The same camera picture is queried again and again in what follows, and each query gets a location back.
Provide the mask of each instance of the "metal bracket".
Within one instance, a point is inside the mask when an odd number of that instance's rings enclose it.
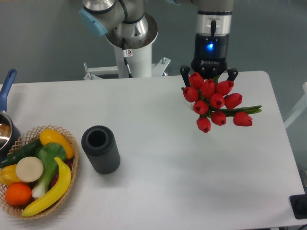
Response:
[[[165,73],[165,69],[171,62],[171,59],[163,57],[157,64],[152,64],[152,77],[161,77]],[[87,68],[84,62],[85,77],[84,80],[103,80],[103,78],[97,75],[108,75],[108,74],[118,74],[117,66],[111,67],[98,67],[98,68]]]
[[[305,94],[299,99],[295,106],[291,109],[287,120],[283,123],[288,128],[295,119],[307,108],[307,82],[303,84]]]

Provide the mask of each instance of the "bok choy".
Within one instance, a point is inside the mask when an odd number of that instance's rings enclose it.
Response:
[[[44,166],[43,175],[38,179],[36,185],[32,189],[32,196],[37,199],[49,190],[50,182],[59,170],[58,164],[54,158],[60,157],[62,161],[65,161],[66,152],[60,144],[48,143],[42,147],[35,156],[42,161]]]

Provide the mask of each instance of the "floor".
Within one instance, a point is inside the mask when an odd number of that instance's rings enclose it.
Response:
[[[180,66],[193,59],[197,8],[145,2],[159,27],[153,63],[170,58],[168,74],[179,75]],[[83,62],[89,68],[115,66],[113,48],[79,19],[81,7],[81,0],[0,1],[0,84],[11,68],[22,83],[82,80]],[[306,28],[306,0],[235,0],[228,64],[269,74],[283,120],[304,94]],[[306,121],[307,110],[287,129],[298,169],[307,169]]]

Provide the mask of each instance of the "red vegetable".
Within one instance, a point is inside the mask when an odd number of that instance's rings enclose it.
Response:
[[[68,167],[72,170],[72,159],[66,159],[65,160],[65,164],[68,165]],[[57,175],[52,179],[51,183],[50,183],[50,188],[52,188],[56,182],[58,181],[58,178],[59,178],[59,173],[57,173]]]

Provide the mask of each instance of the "white table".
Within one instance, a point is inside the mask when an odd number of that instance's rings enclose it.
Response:
[[[289,196],[303,194],[273,93],[262,71],[241,72],[241,106],[263,105],[252,127],[197,129],[180,76],[13,85],[8,115],[20,131],[63,126],[78,140],[72,193],[50,216],[21,221],[0,211],[1,229],[240,230],[306,224]],[[120,167],[94,171],[82,134],[104,125],[116,138]]]

